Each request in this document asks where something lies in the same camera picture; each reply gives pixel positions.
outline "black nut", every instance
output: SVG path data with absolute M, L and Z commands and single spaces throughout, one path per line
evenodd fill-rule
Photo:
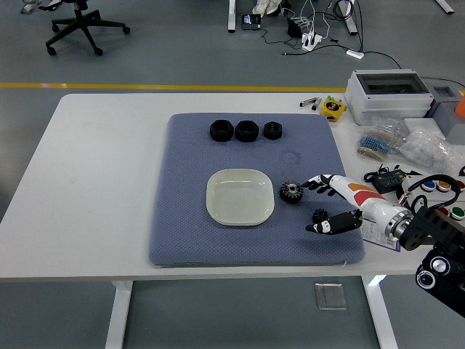
M 277 140 L 283 135 L 283 127 L 278 122 L 268 122 L 264 125 L 263 135 L 269 140 Z
M 227 142 L 233 138 L 234 127 L 228 120 L 216 120 L 210 126 L 210 135 L 217 142 Z
M 259 136 L 259 127 L 253 121 L 243 120 L 235 127 L 235 136 L 241 142 L 253 142 Z

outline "plastic box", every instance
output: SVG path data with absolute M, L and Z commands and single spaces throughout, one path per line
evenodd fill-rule
M 411 69 L 353 71 L 344 96 L 359 125 L 384 119 L 421 118 L 434 100 Z

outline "green button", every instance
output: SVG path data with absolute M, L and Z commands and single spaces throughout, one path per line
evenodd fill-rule
M 461 220 L 462 218 L 464 218 L 465 212 L 460 207 L 454 207 L 450 211 L 450 215 L 452 216 L 452 218 L 455 218 L 456 220 Z

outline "yellow component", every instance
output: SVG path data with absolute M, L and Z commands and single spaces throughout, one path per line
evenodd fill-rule
M 347 106 L 338 100 L 328 99 L 321 106 L 321 115 L 326 116 L 328 121 L 338 121 L 341 114 L 347 109 Z
M 349 187 L 349 189 L 351 189 L 352 191 L 357 191 L 357 190 L 369 190 L 369 191 L 374 191 L 375 193 L 377 193 L 377 191 L 374 190 L 373 188 L 367 187 L 366 185 L 363 185 L 363 184 L 349 183 L 348 187 Z

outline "shoe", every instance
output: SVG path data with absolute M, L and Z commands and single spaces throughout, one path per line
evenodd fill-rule
M 260 17 L 263 17 L 264 13 L 267 11 L 268 5 L 270 5 L 270 0 L 258 0 L 256 2 L 256 6 L 252 10 L 252 13 L 254 15 L 260 15 Z
M 273 12 L 278 10 L 281 5 L 281 0 L 270 0 L 267 6 L 267 15 L 271 15 Z

